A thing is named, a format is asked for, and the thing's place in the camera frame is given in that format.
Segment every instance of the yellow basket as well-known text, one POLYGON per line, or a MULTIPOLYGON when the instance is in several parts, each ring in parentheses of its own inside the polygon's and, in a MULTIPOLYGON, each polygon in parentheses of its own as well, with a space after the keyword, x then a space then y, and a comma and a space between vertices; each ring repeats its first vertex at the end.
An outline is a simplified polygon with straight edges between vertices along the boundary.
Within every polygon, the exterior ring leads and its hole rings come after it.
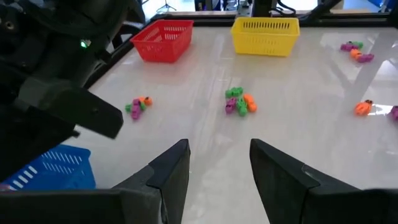
POLYGON ((296 18, 239 17, 232 26, 235 52, 289 56, 300 35, 296 18))

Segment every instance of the plastic basket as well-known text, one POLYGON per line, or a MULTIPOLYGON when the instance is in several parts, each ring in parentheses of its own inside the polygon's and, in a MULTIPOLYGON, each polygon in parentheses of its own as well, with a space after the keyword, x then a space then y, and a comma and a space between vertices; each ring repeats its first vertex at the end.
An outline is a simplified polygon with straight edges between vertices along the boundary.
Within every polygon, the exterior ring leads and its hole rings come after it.
POLYGON ((59 145, 39 156, 3 184, 11 190, 94 189, 87 149, 59 145))
POLYGON ((159 20, 130 41, 143 60, 173 63, 190 45, 192 27, 193 21, 159 20))
POLYGON ((296 18, 240 17, 231 33, 238 54, 288 56, 300 35, 300 26, 296 18))

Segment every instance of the red basket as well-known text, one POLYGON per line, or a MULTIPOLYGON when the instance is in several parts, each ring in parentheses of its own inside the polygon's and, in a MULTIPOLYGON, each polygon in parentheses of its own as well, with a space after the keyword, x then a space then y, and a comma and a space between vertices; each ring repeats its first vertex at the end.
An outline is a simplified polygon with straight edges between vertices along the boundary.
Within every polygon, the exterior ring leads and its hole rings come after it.
POLYGON ((159 20, 130 41, 143 60, 173 63, 191 43, 193 21, 159 20))

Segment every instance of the purple toy block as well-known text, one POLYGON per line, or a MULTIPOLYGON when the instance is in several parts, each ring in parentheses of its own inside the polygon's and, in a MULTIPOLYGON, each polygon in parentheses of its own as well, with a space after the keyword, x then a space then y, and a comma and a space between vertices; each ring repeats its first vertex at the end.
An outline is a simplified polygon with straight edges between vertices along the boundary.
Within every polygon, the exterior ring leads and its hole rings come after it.
POLYGON ((393 106, 390 112, 392 119, 398 121, 398 106, 393 106))
POLYGON ((365 63, 370 62, 371 60, 373 60, 373 58, 373 54, 362 54, 356 61, 359 63, 365 63))
POLYGON ((137 105, 132 106, 131 118, 136 120, 139 119, 140 115, 141 115, 141 107, 137 105))
POLYGON ((342 44, 340 46, 340 50, 344 50, 344 51, 351 51, 353 49, 359 49, 359 47, 357 45, 353 45, 353 44, 342 44))
POLYGON ((133 99, 132 105, 133 106, 139 106, 139 99, 133 99))
POLYGON ((236 107, 236 101, 238 99, 236 99, 235 97, 231 97, 227 102, 226 102, 226 106, 225 106, 225 112, 227 114, 231 114, 236 107))

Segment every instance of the toy pieces pile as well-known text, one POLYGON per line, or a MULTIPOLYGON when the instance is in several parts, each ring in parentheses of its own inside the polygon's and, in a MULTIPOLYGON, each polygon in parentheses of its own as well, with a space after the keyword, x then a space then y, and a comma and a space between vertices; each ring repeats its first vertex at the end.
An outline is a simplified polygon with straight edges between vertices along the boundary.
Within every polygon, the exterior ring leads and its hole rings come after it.
POLYGON ((249 94, 244 94, 241 97, 242 94, 242 87, 234 87, 225 91, 225 97, 227 98, 225 112, 227 114, 231 114, 235 110, 238 111, 240 116, 245 116, 248 112, 256 112, 257 104, 254 102, 254 98, 249 94))
POLYGON ((145 111, 147 106, 152 105, 152 99, 150 97, 140 97, 134 99, 132 104, 126 105, 125 109, 128 113, 131 113, 131 118, 137 120, 140 118, 141 113, 145 111))
POLYGON ((370 62, 371 60, 373 60, 374 55, 373 54, 362 54, 361 53, 361 49, 363 47, 363 43, 362 42, 352 42, 349 41, 345 44, 342 44, 340 46, 340 50, 344 50, 349 52, 349 54, 351 55, 351 57, 353 59, 355 59, 355 61, 359 62, 359 63, 365 63, 365 62, 370 62))

